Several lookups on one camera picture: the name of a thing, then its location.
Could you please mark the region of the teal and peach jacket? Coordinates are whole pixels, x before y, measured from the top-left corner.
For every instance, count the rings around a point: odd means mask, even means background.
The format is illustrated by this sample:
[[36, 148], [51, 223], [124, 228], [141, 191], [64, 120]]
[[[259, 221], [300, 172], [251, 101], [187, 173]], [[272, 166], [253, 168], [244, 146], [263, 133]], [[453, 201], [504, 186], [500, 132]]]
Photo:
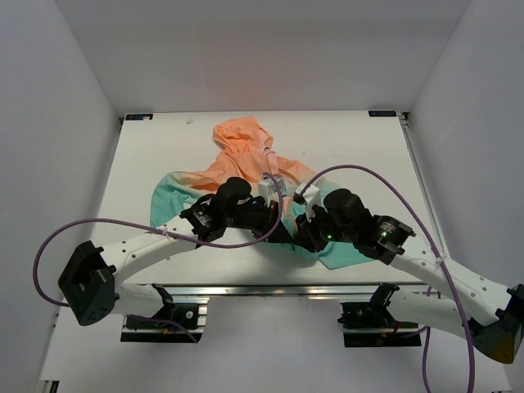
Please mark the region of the teal and peach jacket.
[[217, 191], [230, 177], [245, 179], [258, 193], [263, 173], [281, 176], [287, 194], [283, 198], [282, 223], [290, 234], [297, 231], [295, 219], [305, 212], [291, 200], [291, 194], [316, 174], [298, 160], [277, 155], [273, 136], [254, 117], [236, 118], [217, 124], [213, 139], [221, 146], [215, 162], [204, 171], [175, 171], [157, 184], [152, 197], [150, 225], [159, 227], [195, 203], [199, 197]]

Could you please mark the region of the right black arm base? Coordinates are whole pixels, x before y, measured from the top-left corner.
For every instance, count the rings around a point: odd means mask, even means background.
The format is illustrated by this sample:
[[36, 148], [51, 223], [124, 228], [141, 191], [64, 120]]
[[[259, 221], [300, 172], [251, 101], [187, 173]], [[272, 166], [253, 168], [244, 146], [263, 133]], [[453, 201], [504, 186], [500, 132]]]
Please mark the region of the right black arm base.
[[387, 310], [400, 287], [391, 283], [378, 286], [366, 301], [341, 303], [337, 320], [343, 331], [345, 348], [420, 347], [421, 328], [417, 323], [395, 319]]

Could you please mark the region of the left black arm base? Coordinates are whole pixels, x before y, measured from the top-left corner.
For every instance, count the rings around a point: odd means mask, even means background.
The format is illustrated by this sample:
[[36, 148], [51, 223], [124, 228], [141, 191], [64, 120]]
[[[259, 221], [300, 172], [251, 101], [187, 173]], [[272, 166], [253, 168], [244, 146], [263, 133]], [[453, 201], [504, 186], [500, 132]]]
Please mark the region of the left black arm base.
[[124, 316], [122, 342], [197, 343], [206, 325], [207, 302], [173, 297], [160, 284], [124, 283], [115, 289], [112, 312]]

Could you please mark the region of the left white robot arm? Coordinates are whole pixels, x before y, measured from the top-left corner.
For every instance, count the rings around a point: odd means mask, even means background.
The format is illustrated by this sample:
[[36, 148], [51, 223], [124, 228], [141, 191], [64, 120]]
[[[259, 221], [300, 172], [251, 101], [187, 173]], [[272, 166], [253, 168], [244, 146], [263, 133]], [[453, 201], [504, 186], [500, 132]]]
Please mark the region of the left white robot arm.
[[246, 180], [231, 177], [160, 227], [110, 245], [77, 246], [58, 286], [79, 325], [93, 325], [109, 314], [136, 314], [165, 326], [173, 317], [172, 296], [159, 284], [131, 284], [129, 278], [200, 246], [218, 247], [227, 228], [247, 230], [256, 241], [290, 242], [281, 221], [283, 179], [266, 174], [258, 185], [260, 195], [252, 196]]

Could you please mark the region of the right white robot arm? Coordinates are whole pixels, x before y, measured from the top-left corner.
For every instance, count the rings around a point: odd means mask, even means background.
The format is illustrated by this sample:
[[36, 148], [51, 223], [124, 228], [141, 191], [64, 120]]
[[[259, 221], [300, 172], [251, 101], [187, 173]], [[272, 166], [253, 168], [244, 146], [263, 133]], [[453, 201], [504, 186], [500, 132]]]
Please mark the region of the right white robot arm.
[[325, 197], [302, 183], [294, 200], [305, 206], [296, 220], [296, 243], [320, 252], [330, 243], [351, 244], [359, 253], [404, 271], [436, 289], [444, 299], [409, 294], [382, 284], [370, 301], [370, 318], [386, 327], [393, 321], [425, 324], [471, 338], [483, 355], [512, 364], [523, 341], [523, 286], [507, 287], [438, 256], [408, 225], [372, 215], [353, 192], [339, 188]]

